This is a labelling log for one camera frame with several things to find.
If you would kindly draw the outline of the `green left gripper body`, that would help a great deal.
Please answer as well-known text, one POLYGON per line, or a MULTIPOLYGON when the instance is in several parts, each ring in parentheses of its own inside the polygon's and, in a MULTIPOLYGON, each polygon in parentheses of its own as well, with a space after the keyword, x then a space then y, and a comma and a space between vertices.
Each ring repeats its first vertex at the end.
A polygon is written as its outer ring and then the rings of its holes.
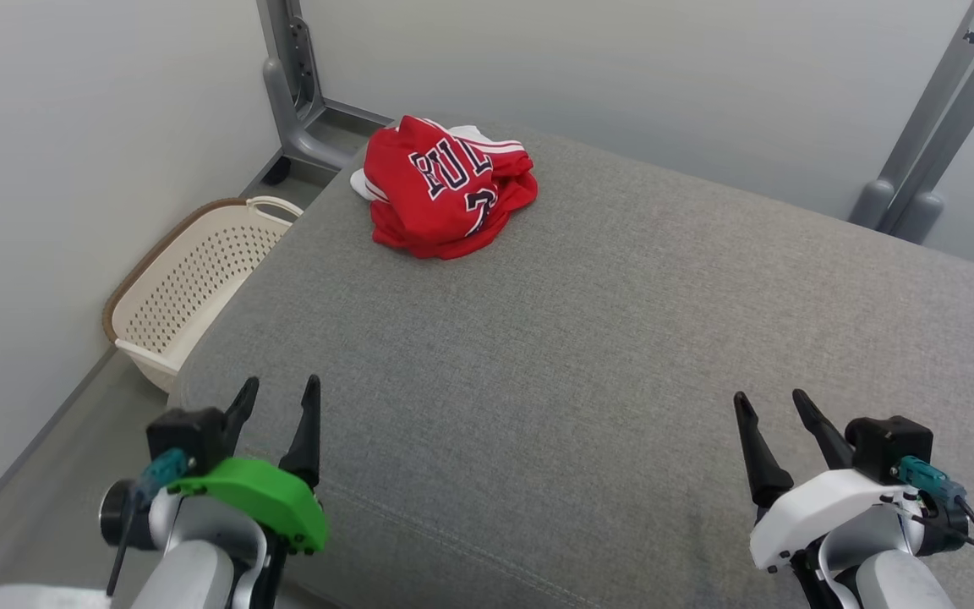
POLYGON ((279 468, 265 460, 227 458, 203 475, 185 475, 167 488, 187 495, 205 495, 251 517, 274 532, 296 552, 324 551, 329 525, 315 497, 320 459, 285 458, 279 468))

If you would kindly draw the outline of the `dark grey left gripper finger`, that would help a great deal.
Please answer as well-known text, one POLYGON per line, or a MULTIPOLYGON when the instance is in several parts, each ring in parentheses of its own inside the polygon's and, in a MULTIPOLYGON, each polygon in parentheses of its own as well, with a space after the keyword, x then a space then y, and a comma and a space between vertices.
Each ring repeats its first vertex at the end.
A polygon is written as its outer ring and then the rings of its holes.
POLYGON ((243 383, 233 399, 232 404, 225 409, 222 424, 222 447, 227 458, 236 452, 241 428, 254 412, 254 404, 260 388, 259 378, 251 376, 243 383))
POLYGON ((310 375, 300 405, 302 412, 293 443, 279 459, 278 467, 300 479, 313 492, 320 483, 321 382, 317 375, 310 375))

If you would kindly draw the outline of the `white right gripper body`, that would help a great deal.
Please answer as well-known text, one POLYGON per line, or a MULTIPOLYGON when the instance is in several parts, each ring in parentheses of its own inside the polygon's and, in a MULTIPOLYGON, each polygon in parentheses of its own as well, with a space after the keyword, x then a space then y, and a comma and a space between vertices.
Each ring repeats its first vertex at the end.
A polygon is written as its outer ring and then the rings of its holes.
POLYGON ((755 567, 788 566, 812 543, 824 573, 858 566, 887 550, 916 555, 919 524, 911 516, 919 506, 909 498, 915 492, 901 483, 880 485, 854 469, 816 475, 774 501, 755 524, 749 542, 755 567))

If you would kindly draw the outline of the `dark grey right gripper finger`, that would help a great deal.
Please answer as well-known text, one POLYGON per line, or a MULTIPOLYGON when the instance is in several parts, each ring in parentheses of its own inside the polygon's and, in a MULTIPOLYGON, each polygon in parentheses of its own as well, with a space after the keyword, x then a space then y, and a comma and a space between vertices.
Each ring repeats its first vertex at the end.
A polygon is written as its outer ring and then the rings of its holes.
POLYGON ((737 391, 733 405, 752 501, 759 513, 767 513, 778 498, 793 489, 795 481, 770 451, 760 431, 758 414, 746 394, 737 391))
POLYGON ((827 467, 829 469, 853 467, 854 447, 847 443, 841 432, 819 411, 808 394, 802 389, 795 389, 792 391, 792 401, 804 428, 817 441, 827 467))

